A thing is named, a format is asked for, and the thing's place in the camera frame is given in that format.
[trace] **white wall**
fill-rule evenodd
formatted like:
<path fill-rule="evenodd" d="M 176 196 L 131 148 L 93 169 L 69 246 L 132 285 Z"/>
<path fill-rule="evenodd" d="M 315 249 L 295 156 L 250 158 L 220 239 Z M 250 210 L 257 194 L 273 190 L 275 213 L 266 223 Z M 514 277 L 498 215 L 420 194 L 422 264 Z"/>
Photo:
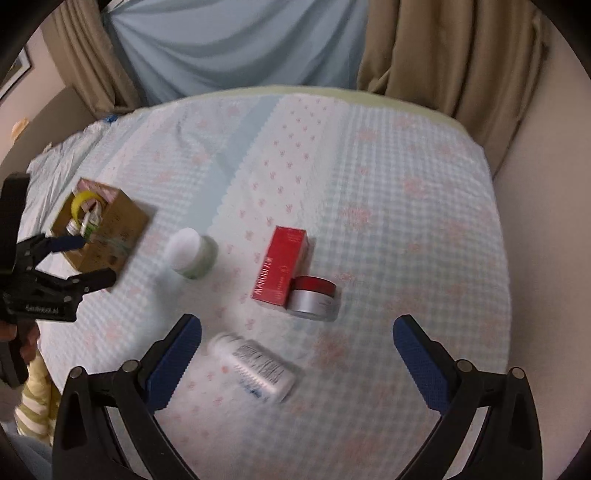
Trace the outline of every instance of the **white wall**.
<path fill-rule="evenodd" d="M 537 404 L 544 478 L 591 429 L 591 80 L 560 33 L 495 179 L 513 301 L 511 365 Z"/>
<path fill-rule="evenodd" d="M 41 30 L 27 44 L 32 69 L 0 100 L 0 161 L 12 146 L 12 126 L 24 117 L 32 120 L 63 88 Z"/>

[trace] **red product box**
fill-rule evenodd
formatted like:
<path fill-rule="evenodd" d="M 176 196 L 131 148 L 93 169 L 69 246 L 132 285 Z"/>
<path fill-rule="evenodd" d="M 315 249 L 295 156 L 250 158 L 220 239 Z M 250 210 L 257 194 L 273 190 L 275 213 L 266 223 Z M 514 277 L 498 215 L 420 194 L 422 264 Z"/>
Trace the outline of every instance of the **red product box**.
<path fill-rule="evenodd" d="M 276 227 L 251 298 L 284 307 L 289 296 L 291 279 L 298 274 L 307 250 L 308 238 L 305 230 Z"/>

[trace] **black handle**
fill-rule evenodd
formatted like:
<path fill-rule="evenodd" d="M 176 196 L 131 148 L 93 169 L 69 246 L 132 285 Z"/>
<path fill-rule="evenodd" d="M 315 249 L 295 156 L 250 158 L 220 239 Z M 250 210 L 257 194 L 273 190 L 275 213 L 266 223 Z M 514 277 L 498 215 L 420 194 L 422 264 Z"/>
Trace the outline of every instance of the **black handle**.
<path fill-rule="evenodd" d="M 17 337 L 10 342 L 0 342 L 0 380 L 10 388 L 24 385 L 29 378 L 27 364 L 21 356 L 21 347 L 27 341 L 33 325 L 34 320 L 20 320 Z"/>

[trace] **mattress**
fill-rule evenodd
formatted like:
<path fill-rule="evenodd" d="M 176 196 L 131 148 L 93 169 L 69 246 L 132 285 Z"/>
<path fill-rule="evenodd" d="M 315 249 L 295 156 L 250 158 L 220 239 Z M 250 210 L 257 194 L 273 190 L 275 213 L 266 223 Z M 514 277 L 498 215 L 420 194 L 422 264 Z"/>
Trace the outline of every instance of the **mattress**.
<path fill-rule="evenodd" d="M 94 373 L 142 357 L 185 312 L 201 319 L 204 342 L 232 331 L 297 371 L 283 403 L 260 403 L 198 350 L 156 418 L 201 478 L 398 475 L 438 419 L 394 349 L 401 314 L 455 358 L 505 371 L 509 278 L 488 164 L 443 115 L 367 93 L 238 90 L 91 125 L 30 172 L 21 237 L 48 231 L 81 176 L 120 187 L 153 214 L 111 292 L 85 297 L 75 324 L 42 323 L 60 389 L 75 365 Z M 249 298 L 277 225 L 307 230 L 310 274 L 339 286 L 336 321 Z M 185 227 L 217 243 L 200 280 L 163 260 Z M 59 255 L 40 268 L 74 274 Z"/>

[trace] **yellow striped fabric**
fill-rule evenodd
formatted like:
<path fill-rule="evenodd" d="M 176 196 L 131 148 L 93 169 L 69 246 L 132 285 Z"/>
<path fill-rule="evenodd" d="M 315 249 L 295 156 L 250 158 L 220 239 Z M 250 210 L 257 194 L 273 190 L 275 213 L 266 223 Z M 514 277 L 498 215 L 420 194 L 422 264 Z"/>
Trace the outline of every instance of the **yellow striped fabric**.
<path fill-rule="evenodd" d="M 22 391 L 22 402 L 15 412 L 18 433 L 53 445 L 61 395 L 53 384 L 43 357 L 37 352 L 29 365 L 29 380 Z"/>

